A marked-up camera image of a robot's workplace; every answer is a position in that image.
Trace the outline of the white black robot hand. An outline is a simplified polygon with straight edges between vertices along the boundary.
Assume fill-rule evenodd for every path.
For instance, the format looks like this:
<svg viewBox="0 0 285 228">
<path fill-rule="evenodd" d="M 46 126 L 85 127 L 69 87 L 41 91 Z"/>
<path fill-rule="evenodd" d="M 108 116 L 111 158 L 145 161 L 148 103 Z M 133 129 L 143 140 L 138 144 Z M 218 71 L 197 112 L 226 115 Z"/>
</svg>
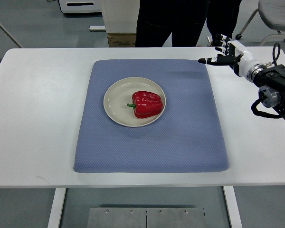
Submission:
<svg viewBox="0 0 285 228">
<path fill-rule="evenodd" d="M 244 77 L 253 82 L 253 74 L 266 69 L 265 64 L 255 59 L 252 53 L 240 42 L 223 34 L 217 34 L 214 39 L 219 51 L 216 57 L 200 58 L 199 63 L 211 66 L 230 66 L 238 77 Z"/>
</svg>

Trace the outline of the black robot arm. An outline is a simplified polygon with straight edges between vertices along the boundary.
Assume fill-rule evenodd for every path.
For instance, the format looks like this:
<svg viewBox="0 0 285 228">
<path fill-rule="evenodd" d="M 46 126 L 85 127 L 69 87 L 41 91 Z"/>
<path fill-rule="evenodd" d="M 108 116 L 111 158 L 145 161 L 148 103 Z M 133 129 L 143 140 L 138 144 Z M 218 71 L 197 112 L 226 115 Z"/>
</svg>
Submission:
<svg viewBox="0 0 285 228">
<path fill-rule="evenodd" d="M 280 52 L 280 44 L 275 43 L 272 51 L 273 65 L 269 68 L 259 67 L 250 77 L 259 88 L 258 99 L 251 105 L 256 116 L 285 120 L 285 66 L 277 63 Z"/>
</svg>

